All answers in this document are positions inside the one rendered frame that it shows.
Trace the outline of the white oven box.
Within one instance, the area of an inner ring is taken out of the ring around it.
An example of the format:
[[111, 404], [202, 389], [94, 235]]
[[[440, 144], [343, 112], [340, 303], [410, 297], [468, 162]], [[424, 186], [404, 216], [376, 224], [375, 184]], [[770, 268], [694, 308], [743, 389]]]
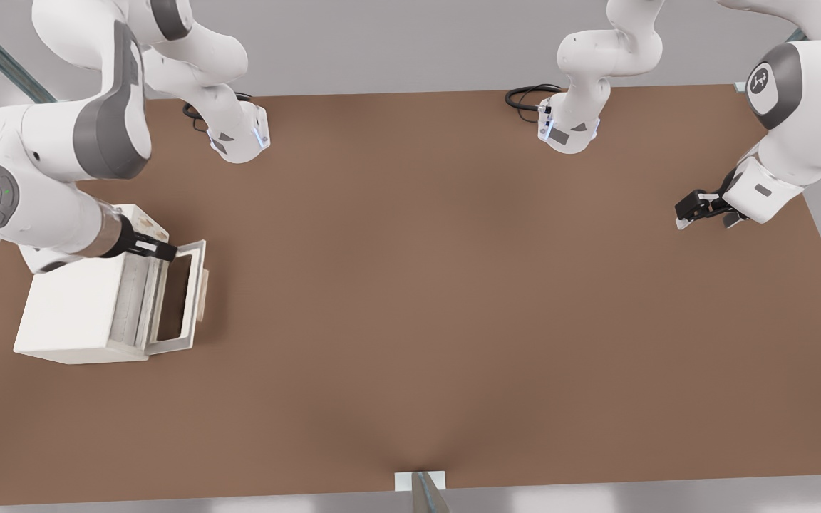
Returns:
[[168, 266], [123, 253], [33, 276], [14, 353], [68, 365], [146, 361], [155, 290]]

